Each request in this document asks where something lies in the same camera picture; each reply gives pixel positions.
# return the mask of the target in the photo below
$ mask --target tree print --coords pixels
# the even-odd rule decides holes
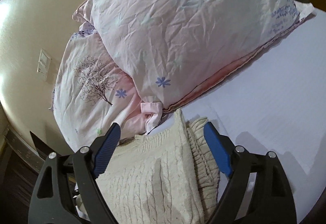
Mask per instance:
[[[79,61],[74,71],[78,78],[81,96],[86,102],[94,104],[103,99],[112,105],[105,95],[106,91],[113,90],[118,82],[118,78],[110,73],[112,69],[113,67],[106,67],[100,60],[91,56]]]

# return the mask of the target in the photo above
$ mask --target metal screw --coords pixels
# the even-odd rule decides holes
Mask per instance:
[[[51,152],[51,153],[48,155],[48,157],[49,157],[50,159],[54,159],[56,156],[57,156],[57,154],[56,154],[55,152]]]
[[[270,151],[270,152],[268,153],[268,156],[269,156],[270,158],[276,158],[276,153],[275,153],[274,151]]]
[[[80,152],[81,153],[87,153],[89,151],[89,147],[82,147],[81,149],[80,149]]]
[[[236,147],[235,147],[235,151],[236,151],[236,152],[244,152],[244,150],[245,150],[245,148],[242,147],[242,146],[236,146]]]

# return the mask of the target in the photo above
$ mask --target wall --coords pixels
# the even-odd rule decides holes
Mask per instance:
[[[31,146],[29,131],[61,154],[71,150],[48,110],[63,52],[79,24],[84,0],[0,0],[0,101],[13,128]],[[52,57],[48,79],[37,73],[40,49]]]

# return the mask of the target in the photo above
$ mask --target bed sheet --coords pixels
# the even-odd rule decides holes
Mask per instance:
[[[293,191],[298,223],[326,186],[326,13],[314,14],[182,108],[186,120],[207,116],[221,134],[250,152],[275,151]],[[172,122],[169,116],[151,134]],[[219,198],[226,183],[222,178]]]

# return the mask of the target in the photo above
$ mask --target pillowcase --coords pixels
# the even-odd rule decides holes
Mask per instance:
[[[293,0],[87,0],[73,19],[94,24],[144,102],[171,111],[245,64],[298,15]]]
[[[161,110],[161,103],[141,102],[132,79],[114,63],[96,30],[71,37],[55,84],[53,114],[74,152],[105,135],[113,122],[121,126],[121,139],[149,132]]]

